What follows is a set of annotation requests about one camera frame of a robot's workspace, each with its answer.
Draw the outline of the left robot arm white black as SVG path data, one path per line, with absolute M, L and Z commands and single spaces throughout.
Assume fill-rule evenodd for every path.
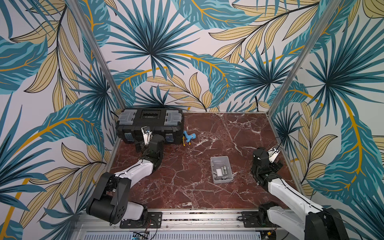
M 131 188 L 143 178 L 153 174 L 164 158 L 163 136 L 154 135 L 138 162 L 118 173 L 104 173 L 89 199 L 86 213 L 110 225 L 122 220 L 144 225 L 149 221 L 144 205 L 129 201 Z

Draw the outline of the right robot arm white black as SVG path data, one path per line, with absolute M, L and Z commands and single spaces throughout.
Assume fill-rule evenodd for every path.
M 282 227 L 299 240 L 349 239 L 338 211 L 314 203 L 278 175 L 283 166 L 277 161 L 280 151 L 280 147 L 268 151 L 263 147 L 254 150 L 251 173 L 259 186 L 282 201 L 292 213 L 273 202 L 263 204 L 256 216 L 258 223 Z

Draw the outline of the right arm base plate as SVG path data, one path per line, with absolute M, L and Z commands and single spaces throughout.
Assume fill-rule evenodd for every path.
M 237 221 L 242 222 L 245 228 L 279 228 L 268 219 L 267 214 L 258 211 L 245 211 L 237 217 Z

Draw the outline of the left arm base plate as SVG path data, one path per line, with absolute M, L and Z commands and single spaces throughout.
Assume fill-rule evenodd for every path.
M 121 220 L 120 229 L 159 229 L 162 221 L 162 212 L 148 212 L 147 217 L 143 220 Z

